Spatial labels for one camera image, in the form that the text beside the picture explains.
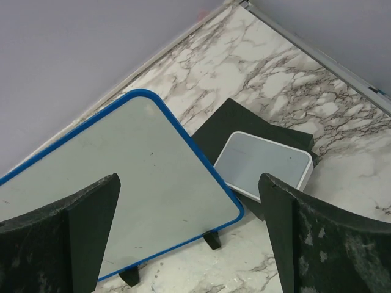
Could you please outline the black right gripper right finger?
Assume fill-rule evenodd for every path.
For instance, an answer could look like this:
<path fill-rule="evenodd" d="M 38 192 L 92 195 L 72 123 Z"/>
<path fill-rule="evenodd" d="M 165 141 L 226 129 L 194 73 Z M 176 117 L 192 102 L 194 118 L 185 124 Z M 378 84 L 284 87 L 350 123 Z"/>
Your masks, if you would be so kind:
<path fill-rule="evenodd" d="M 283 292 L 390 292 L 390 224 L 307 195 L 269 173 L 258 182 Z"/>

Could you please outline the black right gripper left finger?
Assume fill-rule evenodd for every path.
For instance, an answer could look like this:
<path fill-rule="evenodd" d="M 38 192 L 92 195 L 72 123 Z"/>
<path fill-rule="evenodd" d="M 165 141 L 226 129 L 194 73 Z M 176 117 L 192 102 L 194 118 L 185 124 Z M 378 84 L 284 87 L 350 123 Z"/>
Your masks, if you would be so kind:
<path fill-rule="evenodd" d="M 1 222 L 1 292 L 93 292 L 120 193 L 117 174 Z"/>

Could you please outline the blue framed whiteboard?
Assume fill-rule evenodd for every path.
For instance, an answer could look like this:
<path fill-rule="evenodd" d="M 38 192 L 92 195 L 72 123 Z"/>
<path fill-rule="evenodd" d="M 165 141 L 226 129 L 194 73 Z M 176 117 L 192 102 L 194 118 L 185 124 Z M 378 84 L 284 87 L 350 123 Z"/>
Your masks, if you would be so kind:
<path fill-rule="evenodd" d="M 1 219 L 117 174 L 104 280 L 242 219 L 244 208 L 163 100 L 132 90 L 1 178 Z"/>

